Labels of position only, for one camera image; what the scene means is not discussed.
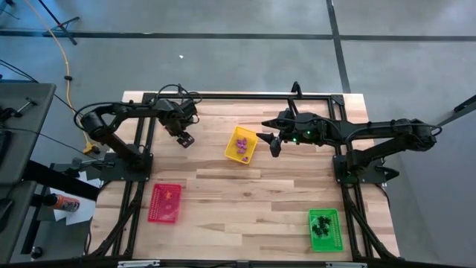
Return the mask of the black tripod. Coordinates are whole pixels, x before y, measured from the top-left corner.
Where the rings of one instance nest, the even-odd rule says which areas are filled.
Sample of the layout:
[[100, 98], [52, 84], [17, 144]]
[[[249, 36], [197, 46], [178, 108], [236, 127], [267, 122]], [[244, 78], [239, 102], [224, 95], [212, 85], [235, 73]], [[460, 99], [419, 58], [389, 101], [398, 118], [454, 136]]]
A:
[[48, 13], [48, 15], [54, 20], [56, 26], [50, 28], [50, 31], [54, 34], [56, 33], [63, 33], [63, 36], [68, 38], [73, 45], [77, 45], [76, 39], [73, 37], [72, 33], [68, 30], [68, 26], [73, 22], [78, 22], [80, 20], [79, 16], [75, 16], [72, 19], [66, 20], [61, 22], [58, 18], [53, 14], [53, 12], [48, 8], [48, 6], [44, 3], [43, 0], [37, 0], [43, 7], [43, 9]]

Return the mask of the black support beam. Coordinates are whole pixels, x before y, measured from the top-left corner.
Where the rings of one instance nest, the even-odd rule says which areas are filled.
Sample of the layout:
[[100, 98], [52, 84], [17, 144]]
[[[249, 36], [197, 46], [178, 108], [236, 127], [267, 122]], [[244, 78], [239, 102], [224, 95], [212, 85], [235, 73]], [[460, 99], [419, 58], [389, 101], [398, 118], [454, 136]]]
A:
[[77, 197], [96, 201], [100, 189], [74, 177], [65, 175], [38, 162], [30, 160], [24, 169], [23, 180], [64, 191]]

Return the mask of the black bar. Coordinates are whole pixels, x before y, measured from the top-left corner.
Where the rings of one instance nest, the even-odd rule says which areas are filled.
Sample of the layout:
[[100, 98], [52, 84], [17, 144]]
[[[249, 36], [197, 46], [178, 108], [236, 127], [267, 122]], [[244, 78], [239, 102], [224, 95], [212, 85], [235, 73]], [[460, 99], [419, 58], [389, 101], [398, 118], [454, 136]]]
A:
[[453, 108], [451, 114], [438, 124], [427, 124], [422, 121], [415, 121], [411, 123], [411, 126], [416, 130], [416, 134], [419, 138], [428, 139], [430, 142], [435, 143], [436, 137], [442, 133], [443, 127], [474, 111], [476, 111], [476, 95], [458, 104]]

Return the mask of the green plastic basket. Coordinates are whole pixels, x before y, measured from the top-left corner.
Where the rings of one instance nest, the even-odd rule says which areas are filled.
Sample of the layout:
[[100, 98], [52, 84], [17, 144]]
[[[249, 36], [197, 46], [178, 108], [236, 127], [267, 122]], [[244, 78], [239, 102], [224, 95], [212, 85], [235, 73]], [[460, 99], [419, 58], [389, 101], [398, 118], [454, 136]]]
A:
[[[331, 219], [329, 225], [319, 223], [318, 217]], [[329, 229], [329, 235], [317, 237], [316, 232], [312, 230], [312, 226], [316, 225], [319, 230]], [[312, 249], [315, 252], [342, 252], [344, 250], [341, 224], [338, 211], [335, 208], [319, 208], [309, 210], [309, 233]]]

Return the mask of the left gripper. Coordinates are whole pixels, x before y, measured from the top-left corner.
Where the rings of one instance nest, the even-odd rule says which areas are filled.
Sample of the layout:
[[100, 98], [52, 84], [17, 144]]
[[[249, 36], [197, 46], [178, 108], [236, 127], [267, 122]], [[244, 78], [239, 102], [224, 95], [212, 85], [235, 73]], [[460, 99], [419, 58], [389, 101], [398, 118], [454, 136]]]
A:
[[193, 117], [198, 116], [193, 99], [186, 100], [183, 103], [160, 99], [158, 108], [158, 119], [161, 125], [164, 126], [170, 136], [176, 137], [176, 141], [182, 147], [189, 147], [195, 139], [186, 132], [186, 128], [191, 124], [197, 124]]

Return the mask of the white paper sheets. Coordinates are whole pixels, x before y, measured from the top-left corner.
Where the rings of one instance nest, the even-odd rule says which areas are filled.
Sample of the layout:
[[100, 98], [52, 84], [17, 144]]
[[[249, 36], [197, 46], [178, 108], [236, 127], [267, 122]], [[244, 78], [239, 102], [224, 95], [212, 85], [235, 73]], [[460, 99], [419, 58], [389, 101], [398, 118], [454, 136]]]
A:
[[[78, 179], [80, 181], [86, 182], [96, 188], [100, 188], [103, 185], [102, 181], [100, 181], [98, 178], [88, 180], [86, 171], [79, 172], [79, 175], [80, 176]], [[54, 188], [50, 188], [50, 193], [60, 194], [65, 197], [73, 197], [80, 201], [80, 207], [75, 212], [61, 211], [54, 208], [53, 212], [54, 212], [54, 218], [56, 221], [65, 219], [65, 224], [68, 226], [68, 225], [72, 225], [76, 223], [89, 221], [92, 218], [95, 212], [96, 201], [88, 200], [82, 197], [77, 197], [72, 194], [67, 194], [64, 191], [60, 191]]]

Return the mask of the silver metal bracket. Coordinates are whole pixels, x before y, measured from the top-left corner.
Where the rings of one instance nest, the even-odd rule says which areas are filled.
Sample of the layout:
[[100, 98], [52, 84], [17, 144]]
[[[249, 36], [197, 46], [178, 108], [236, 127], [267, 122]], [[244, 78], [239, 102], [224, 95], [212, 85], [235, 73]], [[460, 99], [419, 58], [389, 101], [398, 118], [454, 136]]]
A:
[[325, 268], [368, 268], [368, 266], [358, 262], [326, 262]]
[[158, 268], [161, 266], [159, 260], [134, 260], [119, 261], [117, 268]]

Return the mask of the orange can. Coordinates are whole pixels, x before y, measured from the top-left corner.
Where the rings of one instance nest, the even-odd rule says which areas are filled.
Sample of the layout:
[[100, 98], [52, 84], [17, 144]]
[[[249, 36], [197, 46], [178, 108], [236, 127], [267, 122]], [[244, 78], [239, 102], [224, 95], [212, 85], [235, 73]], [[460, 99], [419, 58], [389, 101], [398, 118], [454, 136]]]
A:
[[75, 212], [80, 207], [80, 201], [73, 197], [66, 197], [61, 194], [49, 194], [43, 198], [43, 204], [55, 210]]

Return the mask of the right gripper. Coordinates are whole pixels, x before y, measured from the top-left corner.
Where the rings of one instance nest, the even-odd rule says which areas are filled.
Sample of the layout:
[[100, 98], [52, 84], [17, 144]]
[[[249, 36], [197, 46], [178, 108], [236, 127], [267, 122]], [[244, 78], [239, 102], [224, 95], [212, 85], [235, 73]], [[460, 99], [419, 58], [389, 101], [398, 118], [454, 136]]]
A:
[[273, 133], [257, 133], [256, 136], [269, 144], [271, 155], [278, 157], [283, 142], [296, 144], [314, 144], [322, 146], [328, 131], [330, 121], [311, 112], [299, 113], [294, 108], [286, 108], [279, 112], [275, 119], [263, 121], [264, 127], [279, 130], [277, 136]]

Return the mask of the red plastic basket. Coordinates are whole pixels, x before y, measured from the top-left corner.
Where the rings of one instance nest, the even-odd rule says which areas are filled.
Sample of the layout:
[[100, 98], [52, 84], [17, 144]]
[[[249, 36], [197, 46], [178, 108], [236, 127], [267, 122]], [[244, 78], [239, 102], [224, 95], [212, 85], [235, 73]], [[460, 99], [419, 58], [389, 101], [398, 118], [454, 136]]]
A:
[[[147, 215], [148, 221], [174, 224], [179, 217], [181, 190], [182, 186], [179, 184], [154, 184]], [[171, 200], [165, 200], [167, 191], [173, 193]]]

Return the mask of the black aluminium rig frame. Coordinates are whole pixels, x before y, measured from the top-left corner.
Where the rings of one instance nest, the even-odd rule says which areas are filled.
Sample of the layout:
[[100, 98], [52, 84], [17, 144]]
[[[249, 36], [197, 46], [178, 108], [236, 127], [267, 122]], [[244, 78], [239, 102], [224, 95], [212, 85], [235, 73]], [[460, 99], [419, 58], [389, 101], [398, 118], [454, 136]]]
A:
[[[148, 181], [112, 182], [92, 220], [91, 255], [206, 261], [351, 261], [373, 257], [369, 237], [347, 212], [332, 157], [341, 148], [284, 144], [279, 157], [257, 143], [247, 165], [225, 157], [235, 127], [260, 132], [263, 121], [286, 108], [286, 93], [203, 92], [195, 142], [183, 148], [155, 126]], [[174, 224], [147, 219], [154, 184], [182, 186]], [[335, 208], [344, 250], [315, 252], [309, 210]]]

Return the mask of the grey panel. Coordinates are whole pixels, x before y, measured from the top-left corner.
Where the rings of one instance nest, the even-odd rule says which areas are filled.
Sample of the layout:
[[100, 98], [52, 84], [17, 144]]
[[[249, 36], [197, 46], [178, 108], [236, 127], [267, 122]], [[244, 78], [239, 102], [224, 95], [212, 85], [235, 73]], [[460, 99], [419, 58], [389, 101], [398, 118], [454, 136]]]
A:
[[427, 152], [387, 159], [400, 175], [387, 194], [399, 254], [476, 267], [476, 111], [448, 122]]

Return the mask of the yellow plastic basket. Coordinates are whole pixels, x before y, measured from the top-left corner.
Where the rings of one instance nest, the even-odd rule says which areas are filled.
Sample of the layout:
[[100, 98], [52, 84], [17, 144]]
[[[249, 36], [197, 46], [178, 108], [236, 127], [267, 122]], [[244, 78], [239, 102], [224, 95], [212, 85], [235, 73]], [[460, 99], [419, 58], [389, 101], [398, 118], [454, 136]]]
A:
[[[243, 138], [247, 139], [247, 149], [245, 150], [244, 154], [238, 154], [238, 149], [237, 148], [237, 139], [242, 140]], [[235, 162], [239, 162], [241, 164], [249, 164], [251, 162], [251, 158], [254, 154], [255, 148], [257, 146], [258, 142], [258, 137], [256, 136], [255, 131], [253, 130], [248, 130], [244, 127], [235, 127], [234, 131], [231, 134], [231, 138], [228, 142], [228, 145], [225, 148], [225, 157], [227, 157], [230, 160], [234, 160]], [[242, 158], [243, 157], [248, 157], [249, 161], [248, 162], [243, 162]]]

